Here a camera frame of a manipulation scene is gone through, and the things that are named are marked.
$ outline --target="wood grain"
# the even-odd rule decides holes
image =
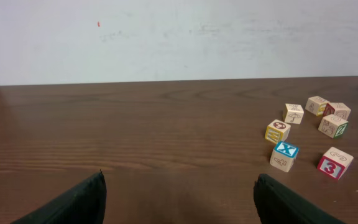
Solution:
[[[305,111],[284,173],[269,164],[266,126],[315,95],[350,107],[349,129],[331,139]],[[316,170],[331,146],[354,156],[339,181]],[[0,87],[0,223],[100,169],[105,223],[260,223],[260,173],[358,223],[358,77]]]

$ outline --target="wooden block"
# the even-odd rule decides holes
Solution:
[[[298,155],[299,148],[287,142],[280,141],[273,149],[270,165],[284,171],[290,171],[293,161]]]
[[[344,103],[327,103],[326,109],[324,110],[324,116],[333,114],[342,119],[347,120],[351,114],[351,109],[348,108]]]
[[[328,176],[339,180],[339,178],[341,178],[346,172],[347,168],[349,168],[352,161],[353,156],[346,152],[342,152],[335,147],[331,147],[326,153],[324,153],[317,169],[324,172]]]
[[[326,109],[328,100],[321,98],[320,96],[314,96],[308,99],[305,109],[312,112],[315,115],[322,115]]]
[[[340,138],[348,126],[349,122],[333,114],[323,117],[318,130],[333,139]]]
[[[303,108],[301,105],[285,104],[283,119],[286,123],[300,124],[303,118]]]
[[[265,139],[277,144],[279,141],[287,139],[290,129],[291,125],[276,119],[267,126]]]

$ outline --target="red number 3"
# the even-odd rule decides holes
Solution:
[[[328,173],[328,174],[333,174],[336,168],[335,163],[333,162],[328,162],[327,163],[328,167],[325,167],[324,170]]]

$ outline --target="blue letter x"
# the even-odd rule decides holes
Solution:
[[[284,149],[279,149],[280,151],[284,152],[285,154],[291,155],[290,149],[293,149],[292,146],[287,146],[286,144],[282,144],[284,146]]]

